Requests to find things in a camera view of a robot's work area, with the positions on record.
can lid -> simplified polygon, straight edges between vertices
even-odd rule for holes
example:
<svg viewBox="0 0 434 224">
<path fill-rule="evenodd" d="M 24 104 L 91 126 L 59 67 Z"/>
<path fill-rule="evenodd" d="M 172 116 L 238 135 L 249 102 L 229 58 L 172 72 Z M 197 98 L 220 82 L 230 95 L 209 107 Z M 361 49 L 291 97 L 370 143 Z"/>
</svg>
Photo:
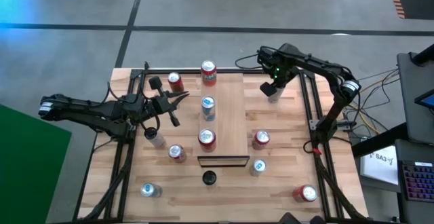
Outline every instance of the can lid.
<svg viewBox="0 0 434 224">
<path fill-rule="evenodd" d="M 214 133 L 211 130 L 203 129 L 199 133 L 199 140 L 201 143 L 212 143 L 214 140 Z"/>
<path fill-rule="evenodd" d="M 177 81 L 179 81 L 179 78 L 180 78 L 180 76 L 177 72 L 170 73 L 169 77 L 168 77 L 170 82 L 177 82 Z"/>
<path fill-rule="evenodd" d="M 258 139 L 258 141 L 260 141 L 261 143 L 267 143 L 268 141 L 270 141 L 270 135 L 268 132 L 266 131 L 258 131 L 256 133 L 256 138 Z"/>
<path fill-rule="evenodd" d="M 211 60 L 205 60 L 202 62 L 202 69 L 204 71 L 212 71 L 216 68 L 216 65 Z"/>
<path fill-rule="evenodd" d="M 264 160 L 255 160 L 253 163 L 253 167 L 256 171 L 264 172 L 265 171 L 265 161 Z"/>
<path fill-rule="evenodd" d="M 210 109 L 214 107 L 216 103 L 214 102 L 214 99 L 211 96 L 206 96 L 202 98 L 202 107 L 205 109 Z"/>
<path fill-rule="evenodd" d="M 307 201 L 313 201 L 317 199 L 317 191 L 310 185 L 304 186 L 303 196 Z"/>
<path fill-rule="evenodd" d="M 179 157 L 181 155 L 182 147 L 180 145 L 172 145 L 169 148 L 170 157 Z"/>
<path fill-rule="evenodd" d="M 144 197 L 149 197 L 151 196 L 155 191 L 154 185 L 152 183 L 145 183 L 142 186 L 142 195 Z"/>
<path fill-rule="evenodd" d="M 202 181 L 206 185 L 213 185 L 217 181 L 217 175 L 212 170 L 203 173 Z"/>
</svg>

rgb keyboard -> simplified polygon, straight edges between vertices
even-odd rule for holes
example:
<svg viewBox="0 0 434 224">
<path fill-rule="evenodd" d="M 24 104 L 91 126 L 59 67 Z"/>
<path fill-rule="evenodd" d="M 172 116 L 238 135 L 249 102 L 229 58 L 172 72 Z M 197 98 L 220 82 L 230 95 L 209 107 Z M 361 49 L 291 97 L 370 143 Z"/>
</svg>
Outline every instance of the rgb keyboard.
<svg viewBox="0 0 434 224">
<path fill-rule="evenodd" d="M 431 163 L 403 162 L 401 165 L 408 200 L 434 202 L 434 167 Z"/>
</svg>

gray floor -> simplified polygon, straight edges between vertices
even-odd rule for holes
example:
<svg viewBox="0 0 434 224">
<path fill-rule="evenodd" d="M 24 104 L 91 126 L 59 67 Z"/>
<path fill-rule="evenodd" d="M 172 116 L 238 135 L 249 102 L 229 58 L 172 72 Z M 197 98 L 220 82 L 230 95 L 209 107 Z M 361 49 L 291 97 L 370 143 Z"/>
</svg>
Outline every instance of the gray floor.
<svg viewBox="0 0 434 224">
<path fill-rule="evenodd" d="M 126 25 L 134 0 L 0 0 L 0 23 Z M 373 31 L 434 31 L 434 22 L 402 20 L 392 0 L 142 0 L 135 25 L 269 27 Z M 64 93 L 100 100 L 115 66 L 124 31 L 0 29 L 0 103 L 37 117 L 43 95 Z M 396 54 L 420 51 L 432 37 L 335 36 L 133 31 L 123 67 L 197 67 L 205 59 L 233 67 L 261 45 L 291 43 L 302 52 L 348 66 L 356 77 L 393 69 Z M 254 60 L 246 66 L 254 65 Z M 366 86 L 380 79 L 362 81 Z M 404 121 L 399 83 L 386 88 L 391 103 L 370 110 L 387 127 Z M 367 105 L 385 101 L 381 92 Z M 70 221 L 95 133 L 73 132 L 47 222 Z M 358 133 L 366 134 L 361 129 Z M 397 215 L 394 193 L 363 187 L 371 217 Z"/>
</svg>

soda can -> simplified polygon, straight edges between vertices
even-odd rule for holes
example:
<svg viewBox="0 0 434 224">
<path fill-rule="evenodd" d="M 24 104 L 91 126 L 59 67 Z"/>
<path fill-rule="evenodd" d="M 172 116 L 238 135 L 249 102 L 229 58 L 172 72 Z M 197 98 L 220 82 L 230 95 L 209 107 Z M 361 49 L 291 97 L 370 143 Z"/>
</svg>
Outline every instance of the soda can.
<svg viewBox="0 0 434 224">
<path fill-rule="evenodd" d="M 170 88 L 172 92 L 183 92 L 184 84 L 182 83 L 181 76 L 177 72 L 172 72 L 167 78 L 169 80 Z"/>
<path fill-rule="evenodd" d="M 280 96 L 282 96 L 283 91 L 285 90 L 285 87 L 283 88 L 276 88 L 276 93 L 269 96 L 269 103 L 276 103 L 279 101 Z"/>
<path fill-rule="evenodd" d="M 163 193 L 160 186 L 153 183 L 145 183 L 140 191 L 144 197 L 159 198 Z"/>
<path fill-rule="evenodd" d="M 165 145 L 163 135 L 161 135 L 161 133 L 159 133 L 155 128 L 147 128 L 144 131 L 144 137 L 146 137 L 146 139 L 148 139 L 148 141 L 156 148 L 164 147 Z"/>
<path fill-rule="evenodd" d="M 292 191 L 292 197 L 297 202 L 313 202 L 317 199 L 317 190 L 310 185 L 297 187 Z"/>
<path fill-rule="evenodd" d="M 217 67 L 211 60 L 202 62 L 202 82 L 205 86 L 214 86 L 217 82 Z"/>
<path fill-rule="evenodd" d="M 252 146 L 255 150 L 261 150 L 265 148 L 267 143 L 270 141 L 270 135 L 268 132 L 260 130 L 253 137 Z"/>
<path fill-rule="evenodd" d="M 252 176 L 259 176 L 265 171 L 266 165 L 264 160 L 255 160 L 250 168 L 250 174 Z"/>
<path fill-rule="evenodd" d="M 202 98 L 202 114 L 207 121 L 212 121 L 216 117 L 216 102 L 211 96 Z"/>
<path fill-rule="evenodd" d="M 203 129 L 199 133 L 199 143 L 205 152 L 212 152 L 216 149 L 216 134 L 209 129 Z"/>
<path fill-rule="evenodd" d="M 187 159 L 187 154 L 181 145 L 172 145 L 169 148 L 169 157 L 176 163 L 183 163 Z"/>
</svg>

green backdrop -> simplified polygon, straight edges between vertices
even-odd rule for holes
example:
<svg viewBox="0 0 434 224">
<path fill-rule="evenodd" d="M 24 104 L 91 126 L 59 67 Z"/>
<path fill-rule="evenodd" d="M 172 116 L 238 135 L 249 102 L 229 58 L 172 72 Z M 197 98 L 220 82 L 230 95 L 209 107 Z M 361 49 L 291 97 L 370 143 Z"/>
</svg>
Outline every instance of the green backdrop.
<svg viewBox="0 0 434 224">
<path fill-rule="evenodd" d="M 2 223 L 45 223 L 71 133 L 0 105 Z"/>
</svg>

